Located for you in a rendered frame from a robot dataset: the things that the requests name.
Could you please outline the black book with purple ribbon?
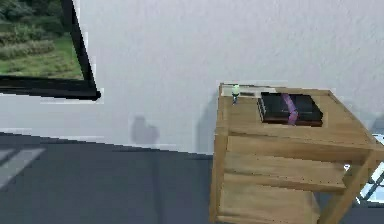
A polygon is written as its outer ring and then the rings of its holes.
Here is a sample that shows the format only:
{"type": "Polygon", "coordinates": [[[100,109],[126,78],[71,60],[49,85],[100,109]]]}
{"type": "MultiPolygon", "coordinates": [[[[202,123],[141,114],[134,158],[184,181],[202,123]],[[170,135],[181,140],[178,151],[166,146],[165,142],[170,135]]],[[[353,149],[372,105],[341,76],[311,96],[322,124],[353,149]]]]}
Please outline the black book with purple ribbon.
{"type": "Polygon", "coordinates": [[[321,127],[323,113],[310,95],[262,92],[258,109],[263,123],[321,127]]]}

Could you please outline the wooden shelf stand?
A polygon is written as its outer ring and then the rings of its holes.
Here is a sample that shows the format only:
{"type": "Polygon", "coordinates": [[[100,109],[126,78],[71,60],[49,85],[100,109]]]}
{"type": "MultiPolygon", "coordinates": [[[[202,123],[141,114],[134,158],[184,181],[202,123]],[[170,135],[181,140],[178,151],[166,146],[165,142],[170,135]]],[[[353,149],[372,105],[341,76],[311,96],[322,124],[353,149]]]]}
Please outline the wooden shelf stand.
{"type": "Polygon", "coordinates": [[[329,90],[308,89],[317,126],[269,123],[264,86],[232,97],[222,83],[214,138],[209,218],[229,224],[339,224],[384,161],[384,145],[329,90]]]}

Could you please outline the black framed window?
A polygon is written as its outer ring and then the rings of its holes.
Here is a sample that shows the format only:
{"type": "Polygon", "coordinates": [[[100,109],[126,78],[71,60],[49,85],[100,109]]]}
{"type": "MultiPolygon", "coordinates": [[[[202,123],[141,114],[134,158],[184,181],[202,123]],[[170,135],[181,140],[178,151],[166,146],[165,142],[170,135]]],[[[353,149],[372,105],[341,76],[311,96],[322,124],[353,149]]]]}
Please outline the black framed window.
{"type": "Polygon", "coordinates": [[[101,97],[74,0],[0,0],[0,93],[101,97]]]}

